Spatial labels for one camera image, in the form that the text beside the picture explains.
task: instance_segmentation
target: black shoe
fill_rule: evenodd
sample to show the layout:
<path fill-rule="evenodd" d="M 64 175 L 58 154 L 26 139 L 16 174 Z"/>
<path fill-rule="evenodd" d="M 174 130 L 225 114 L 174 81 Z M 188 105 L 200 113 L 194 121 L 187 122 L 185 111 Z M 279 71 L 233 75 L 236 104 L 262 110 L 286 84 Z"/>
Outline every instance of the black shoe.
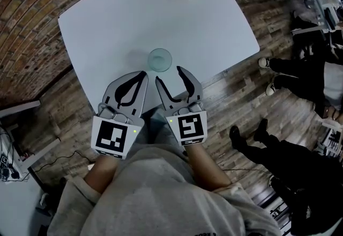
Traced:
<path fill-rule="evenodd" d="M 241 146 L 242 139 L 239 128 L 237 126 L 231 127 L 229 136 L 232 142 L 232 147 L 234 149 L 238 149 Z"/>
<path fill-rule="evenodd" d="M 262 142 L 263 135 L 267 131 L 267 127 L 268 127 L 268 120 L 262 119 L 258 125 L 257 130 L 255 131 L 255 135 L 253 136 L 253 139 L 255 142 Z"/>

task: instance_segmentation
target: sleeve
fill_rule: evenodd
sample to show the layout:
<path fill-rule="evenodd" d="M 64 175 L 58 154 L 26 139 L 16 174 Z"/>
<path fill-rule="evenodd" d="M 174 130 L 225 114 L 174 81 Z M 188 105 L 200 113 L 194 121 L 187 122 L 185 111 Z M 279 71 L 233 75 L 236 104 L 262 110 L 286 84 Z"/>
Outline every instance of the sleeve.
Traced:
<path fill-rule="evenodd" d="M 80 177 L 68 181 L 47 235 L 79 236 L 100 196 Z"/>
<path fill-rule="evenodd" d="M 281 236 L 278 223 L 267 211 L 254 204 L 240 183 L 214 192 L 240 211 L 247 235 Z"/>

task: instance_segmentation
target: clear drinking glass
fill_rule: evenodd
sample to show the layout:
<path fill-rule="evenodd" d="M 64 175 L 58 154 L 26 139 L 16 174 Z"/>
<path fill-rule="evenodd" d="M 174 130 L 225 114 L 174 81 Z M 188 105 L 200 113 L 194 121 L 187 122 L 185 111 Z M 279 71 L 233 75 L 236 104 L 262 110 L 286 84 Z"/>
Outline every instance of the clear drinking glass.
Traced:
<path fill-rule="evenodd" d="M 165 72 L 172 65 L 173 58 L 169 51 L 163 48 L 157 48 L 149 54 L 148 66 L 156 72 Z"/>

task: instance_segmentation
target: floor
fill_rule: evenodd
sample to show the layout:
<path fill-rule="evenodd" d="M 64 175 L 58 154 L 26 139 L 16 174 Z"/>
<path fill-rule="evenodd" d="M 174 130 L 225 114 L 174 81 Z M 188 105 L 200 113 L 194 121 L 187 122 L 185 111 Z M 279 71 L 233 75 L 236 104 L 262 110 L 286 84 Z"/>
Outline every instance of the floor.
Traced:
<path fill-rule="evenodd" d="M 269 119 L 269 133 L 279 139 L 312 149 L 323 135 L 320 118 L 312 104 L 292 95 L 288 90 L 271 97 L 264 93 L 273 72 L 260 69 L 261 56 L 290 58 L 292 37 L 289 33 L 290 0 L 237 0 L 260 45 L 260 52 L 219 73 L 203 83 L 204 104 L 208 114 L 208 139 L 204 146 L 222 169 L 258 169 L 257 171 L 227 170 L 232 182 L 240 182 L 256 203 L 272 193 L 267 186 L 270 174 L 263 166 L 249 161 L 232 148 L 230 127 L 234 124 L 248 138 L 249 145 L 262 147 L 252 139 L 260 120 Z M 239 54 L 228 48 L 228 54 Z M 61 144 L 34 166 L 38 170 L 60 156 L 78 150 L 95 159 L 90 149 L 94 112 L 74 71 L 69 72 L 42 98 L 42 106 L 20 118 L 19 140 L 24 151 L 35 152 L 56 136 Z M 37 173 L 42 182 L 53 185 L 61 177 L 71 178 L 87 173 L 88 161 L 78 155 L 59 159 L 54 165 Z"/>

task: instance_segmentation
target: wooden floor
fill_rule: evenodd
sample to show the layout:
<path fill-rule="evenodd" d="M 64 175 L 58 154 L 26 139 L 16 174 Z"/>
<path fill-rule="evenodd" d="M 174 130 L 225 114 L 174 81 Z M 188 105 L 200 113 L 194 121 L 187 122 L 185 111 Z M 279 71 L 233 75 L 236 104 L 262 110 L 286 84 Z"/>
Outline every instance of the wooden floor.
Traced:
<path fill-rule="evenodd" d="M 323 135 L 320 118 L 311 110 L 312 104 L 298 99 L 288 90 L 271 97 L 264 93 L 274 73 L 257 65 L 261 56 L 289 58 L 292 37 L 289 33 L 290 0 L 237 0 L 243 10 L 261 50 L 258 54 L 223 71 L 203 83 L 204 103 L 208 114 L 208 140 L 204 144 L 212 158 L 222 169 L 259 169 L 241 153 L 232 148 L 230 127 L 240 127 L 242 135 L 254 143 L 252 136 L 262 118 L 269 119 L 269 133 L 279 139 L 313 148 L 316 139 Z M 228 54 L 239 54 L 228 46 Z M 68 73 L 42 98 L 42 106 L 20 119 L 20 146 L 35 152 L 55 136 L 61 144 L 47 154 L 34 170 L 60 156 L 69 156 L 74 150 L 95 159 L 90 149 L 93 111 L 74 71 Z M 85 175 L 87 160 L 73 156 L 59 159 L 53 166 L 40 171 L 39 178 L 55 184 L 61 177 Z M 267 186 L 269 174 L 259 171 L 227 171 L 233 182 L 243 184 L 250 196 L 259 203 L 271 193 Z"/>

